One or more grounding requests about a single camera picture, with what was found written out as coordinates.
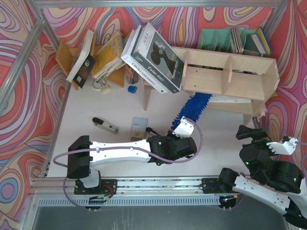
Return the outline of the blue microfibre duster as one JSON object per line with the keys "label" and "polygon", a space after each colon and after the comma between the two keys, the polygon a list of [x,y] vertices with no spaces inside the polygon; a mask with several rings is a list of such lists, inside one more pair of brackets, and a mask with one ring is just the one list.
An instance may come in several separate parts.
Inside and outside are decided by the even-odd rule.
{"label": "blue microfibre duster", "polygon": [[206,108],[211,96],[211,94],[200,92],[191,96],[173,120],[170,129],[174,130],[179,125],[183,116],[197,122],[203,110]]}

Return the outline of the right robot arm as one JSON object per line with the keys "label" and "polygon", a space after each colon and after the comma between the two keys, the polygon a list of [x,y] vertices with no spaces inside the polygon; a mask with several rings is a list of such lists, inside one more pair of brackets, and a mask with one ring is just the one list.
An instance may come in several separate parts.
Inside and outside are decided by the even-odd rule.
{"label": "right robot arm", "polygon": [[219,188],[228,193],[239,192],[250,196],[278,211],[285,220],[301,229],[307,227],[307,172],[288,161],[277,161],[274,155],[290,156],[299,141],[284,136],[282,141],[272,141],[263,128],[240,125],[238,140],[252,138],[243,145],[240,159],[248,168],[246,178],[230,168],[222,168],[217,179]]}

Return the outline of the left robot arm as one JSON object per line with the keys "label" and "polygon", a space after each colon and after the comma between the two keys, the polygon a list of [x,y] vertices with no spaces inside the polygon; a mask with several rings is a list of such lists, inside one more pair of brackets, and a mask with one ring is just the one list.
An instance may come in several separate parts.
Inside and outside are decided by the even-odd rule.
{"label": "left robot arm", "polygon": [[85,188],[100,185],[100,172],[95,169],[103,163],[114,161],[139,161],[144,163],[172,164],[174,161],[197,153],[193,138],[151,136],[134,142],[91,142],[89,136],[80,136],[68,148],[67,177],[82,182]]}

